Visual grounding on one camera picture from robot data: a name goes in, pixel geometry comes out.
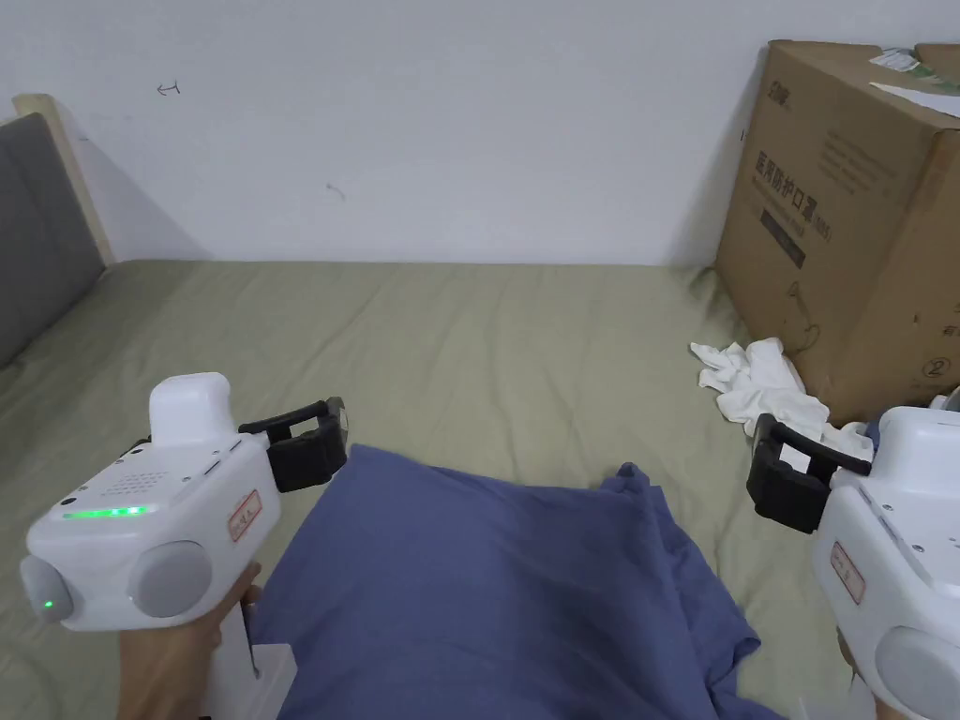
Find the person's left hand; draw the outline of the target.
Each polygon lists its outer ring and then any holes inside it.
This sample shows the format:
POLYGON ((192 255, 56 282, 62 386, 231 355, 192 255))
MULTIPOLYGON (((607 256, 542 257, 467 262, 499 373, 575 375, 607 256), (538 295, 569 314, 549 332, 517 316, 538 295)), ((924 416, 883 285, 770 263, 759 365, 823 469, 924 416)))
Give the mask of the person's left hand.
POLYGON ((212 656, 231 610, 255 604, 262 566, 251 562, 222 600, 196 621, 166 628, 121 632, 118 719, 198 719, 212 656))

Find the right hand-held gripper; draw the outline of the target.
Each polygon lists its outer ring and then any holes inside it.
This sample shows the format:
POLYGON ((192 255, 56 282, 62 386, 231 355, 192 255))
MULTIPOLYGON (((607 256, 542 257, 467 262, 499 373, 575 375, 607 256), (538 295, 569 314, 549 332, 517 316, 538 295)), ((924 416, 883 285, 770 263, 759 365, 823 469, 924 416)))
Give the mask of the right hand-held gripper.
POLYGON ((855 668, 836 707, 798 719, 959 715, 959 415, 886 411, 873 459, 759 416, 746 481, 756 512, 814 538, 814 576, 855 668))

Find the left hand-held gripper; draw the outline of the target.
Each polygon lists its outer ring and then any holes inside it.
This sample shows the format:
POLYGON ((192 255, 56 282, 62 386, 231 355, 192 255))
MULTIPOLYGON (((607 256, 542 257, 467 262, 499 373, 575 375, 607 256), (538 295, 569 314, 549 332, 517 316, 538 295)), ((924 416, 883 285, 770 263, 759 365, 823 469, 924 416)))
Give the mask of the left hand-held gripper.
MULTIPOLYGON (((345 465, 341 397, 238 425, 230 395, 216 372, 165 379, 147 439, 33 524, 21 575, 42 621, 117 636, 196 621, 256 562, 281 495, 345 465)), ((292 647, 255 644, 250 606, 219 627, 198 719, 276 719, 293 687, 292 647)))

